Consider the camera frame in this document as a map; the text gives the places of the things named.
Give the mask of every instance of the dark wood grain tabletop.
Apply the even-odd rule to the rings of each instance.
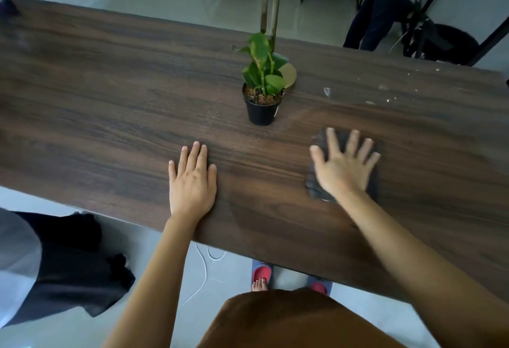
[[[360,231],[304,186],[320,129],[382,153],[379,203],[509,300],[509,92],[500,75],[278,39],[298,71],[252,125],[247,34],[33,0],[0,23],[0,184],[161,230],[168,161],[200,140],[218,194],[195,240],[404,298]]]

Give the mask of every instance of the gray cloth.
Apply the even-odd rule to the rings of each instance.
[[[19,310],[34,286],[42,245],[20,216],[0,208],[0,328]]]

